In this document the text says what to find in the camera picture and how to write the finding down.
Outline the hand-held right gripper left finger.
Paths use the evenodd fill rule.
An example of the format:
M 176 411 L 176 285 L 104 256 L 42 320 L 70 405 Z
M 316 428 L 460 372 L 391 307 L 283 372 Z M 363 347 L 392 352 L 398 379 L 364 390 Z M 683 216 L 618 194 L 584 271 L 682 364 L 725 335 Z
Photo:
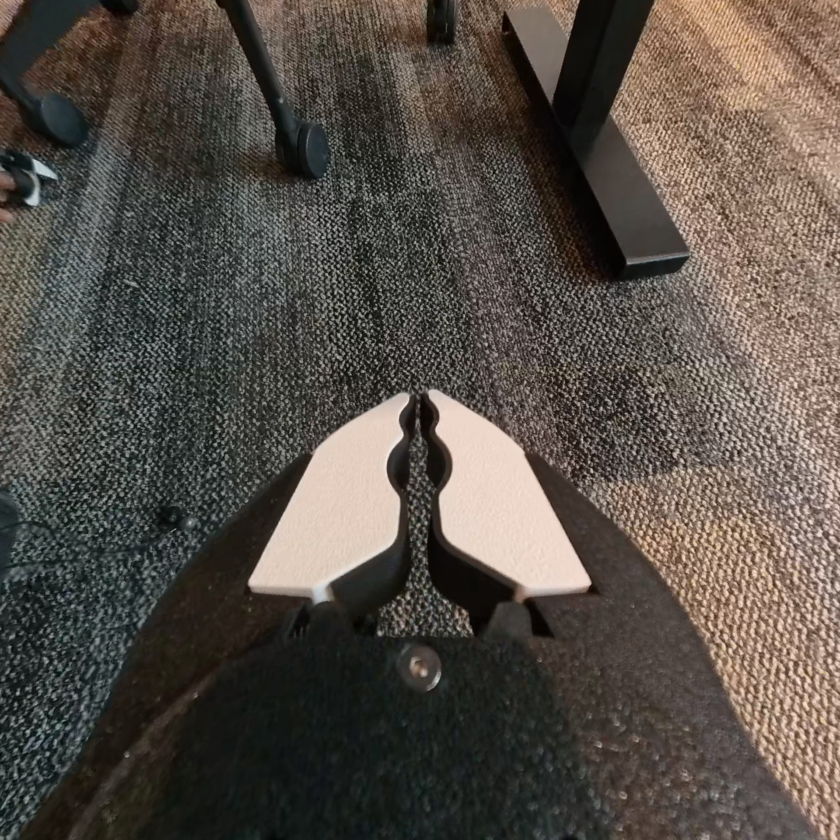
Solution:
M 327 437 L 311 456 L 255 568 L 256 594 L 373 613 L 411 565 L 405 487 L 413 396 L 397 393 Z

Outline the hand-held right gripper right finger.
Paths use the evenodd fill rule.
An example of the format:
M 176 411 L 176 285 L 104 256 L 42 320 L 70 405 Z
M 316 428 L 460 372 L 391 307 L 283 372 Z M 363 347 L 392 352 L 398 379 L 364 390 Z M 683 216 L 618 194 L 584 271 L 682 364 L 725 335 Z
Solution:
M 475 632 L 499 604 L 590 591 L 591 576 L 518 443 L 435 389 L 421 398 L 421 428 L 434 486 L 427 567 Z

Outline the black desk leg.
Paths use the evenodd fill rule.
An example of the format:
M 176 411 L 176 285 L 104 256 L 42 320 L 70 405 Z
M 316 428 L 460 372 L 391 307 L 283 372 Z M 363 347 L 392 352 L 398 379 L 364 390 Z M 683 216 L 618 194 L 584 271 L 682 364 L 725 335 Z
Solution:
M 580 1 L 564 33 L 547 2 L 510 7 L 502 40 L 559 150 L 591 250 L 614 280 L 677 272 L 690 251 L 612 117 L 653 1 Z

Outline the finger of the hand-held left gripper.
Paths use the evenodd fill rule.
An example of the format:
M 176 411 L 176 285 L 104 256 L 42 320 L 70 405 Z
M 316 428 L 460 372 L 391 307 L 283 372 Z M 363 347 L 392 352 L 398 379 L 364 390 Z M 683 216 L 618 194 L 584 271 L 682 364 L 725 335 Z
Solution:
M 45 163 L 22 151 L 2 151 L 1 172 L 14 181 L 13 195 L 24 205 L 39 205 L 43 181 L 58 181 Z

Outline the black wheeled office chair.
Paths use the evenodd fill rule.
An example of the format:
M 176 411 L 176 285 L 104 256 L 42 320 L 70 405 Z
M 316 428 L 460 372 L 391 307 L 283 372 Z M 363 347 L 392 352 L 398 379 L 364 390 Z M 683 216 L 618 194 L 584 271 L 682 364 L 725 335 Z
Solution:
M 321 125 L 299 119 L 280 83 L 250 2 L 216 1 L 234 30 L 276 129 L 278 161 L 293 173 L 318 180 L 329 168 L 329 142 Z M 25 74 L 47 49 L 68 33 L 95 6 L 126 17 L 137 12 L 137 1 L 22 2 L 1 43 L 2 93 L 17 106 L 27 126 L 66 148 L 88 138 L 85 115 L 69 99 L 53 92 L 27 88 Z

